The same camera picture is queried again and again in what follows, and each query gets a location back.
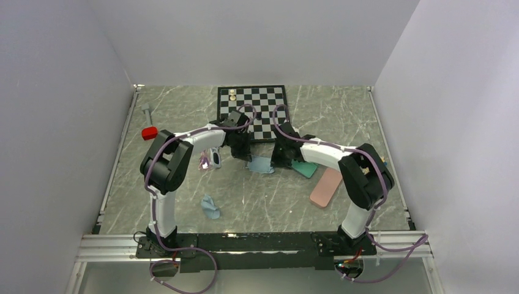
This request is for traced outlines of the grey glasses case green lining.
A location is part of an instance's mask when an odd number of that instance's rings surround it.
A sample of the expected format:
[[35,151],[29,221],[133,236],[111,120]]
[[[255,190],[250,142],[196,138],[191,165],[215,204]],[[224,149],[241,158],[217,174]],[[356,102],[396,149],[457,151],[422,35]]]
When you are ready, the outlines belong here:
[[311,162],[299,162],[292,160],[291,169],[304,178],[310,179],[318,168],[317,164]]

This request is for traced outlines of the large blue cleaning cloth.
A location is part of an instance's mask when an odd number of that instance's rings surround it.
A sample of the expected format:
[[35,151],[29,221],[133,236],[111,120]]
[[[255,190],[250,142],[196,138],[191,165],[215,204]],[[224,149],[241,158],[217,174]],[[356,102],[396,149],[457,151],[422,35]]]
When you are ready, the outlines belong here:
[[247,169],[260,174],[272,174],[275,172],[275,168],[271,165],[271,158],[264,156],[252,156],[252,160],[247,163]]

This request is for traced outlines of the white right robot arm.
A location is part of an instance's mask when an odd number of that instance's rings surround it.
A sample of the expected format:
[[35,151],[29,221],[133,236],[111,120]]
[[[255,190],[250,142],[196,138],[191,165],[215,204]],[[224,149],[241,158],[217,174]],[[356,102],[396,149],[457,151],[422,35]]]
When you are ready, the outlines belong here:
[[311,162],[338,171],[351,204],[338,228],[338,248],[353,254],[362,244],[375,209],[387,198],[395,180],[376,149],[368,143],[358,147],[341,146],[312,135],[301,137],[286,121],[274,126],[275,167],[291,167],[294,162]]

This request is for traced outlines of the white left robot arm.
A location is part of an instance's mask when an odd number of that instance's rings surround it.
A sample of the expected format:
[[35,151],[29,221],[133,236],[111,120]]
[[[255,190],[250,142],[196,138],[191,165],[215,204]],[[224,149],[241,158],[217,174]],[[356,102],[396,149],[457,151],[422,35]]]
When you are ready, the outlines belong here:
[[228,146],[233,157],[250,161],[249,126],[256,116],[233,110],[227,117],[203,127],[174,134],[161,130],[140,165],[144,188],[149,192],[151,218],[146,236],[160,257],[170,256],[179,246],[174,216],[176,191],[182,186],[192,156],[211,148]]

